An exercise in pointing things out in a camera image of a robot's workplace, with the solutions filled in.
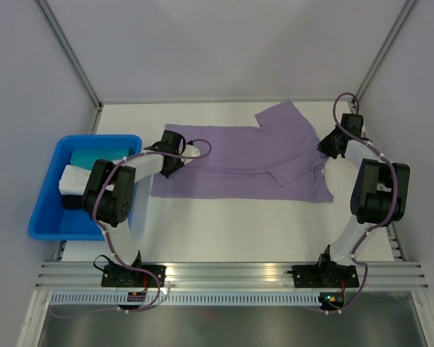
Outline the purple t-shirt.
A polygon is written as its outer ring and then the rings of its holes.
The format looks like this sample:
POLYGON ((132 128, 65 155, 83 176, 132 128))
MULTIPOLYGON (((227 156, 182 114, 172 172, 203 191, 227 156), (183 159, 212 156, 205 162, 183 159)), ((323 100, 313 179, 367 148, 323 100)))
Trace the purple t-shirt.
POLYGON ((209 156, 169 178, 155 175, 151 194, 161 198, 293 200, 331 203, 326 157, 311 123, 291 102, 255 115, 255 127, 166 125, 209 156))

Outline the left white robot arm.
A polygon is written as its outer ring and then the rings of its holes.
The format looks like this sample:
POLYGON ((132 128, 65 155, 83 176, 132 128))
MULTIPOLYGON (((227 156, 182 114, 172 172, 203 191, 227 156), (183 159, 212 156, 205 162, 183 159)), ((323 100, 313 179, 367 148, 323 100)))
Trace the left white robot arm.
POLYGON ((200 155, 192 141, 164 131, 160 141, 120 160, 94 162, 82 195, 82 208, 95 222, 108 244, 108 258, 118 265, 118 277, 127 286, 142 281, 141 254, 129 227, 137 182, 154 174, 166 178, 200 155))

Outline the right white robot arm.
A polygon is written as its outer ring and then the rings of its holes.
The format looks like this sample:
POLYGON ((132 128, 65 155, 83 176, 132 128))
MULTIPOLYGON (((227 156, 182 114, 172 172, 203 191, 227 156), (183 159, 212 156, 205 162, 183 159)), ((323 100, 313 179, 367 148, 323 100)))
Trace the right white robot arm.
POLYGON ((319 256, 316 278, 331 286, 342 276, 341 267, 358 264, 358 254, 376 234, 406 210, 410 168, 395 163, 362 137, 363 117, 345 113, 318 145, 329 158, 347 159, 358 169, 350 198, 352 214, 340 236, 319 256))

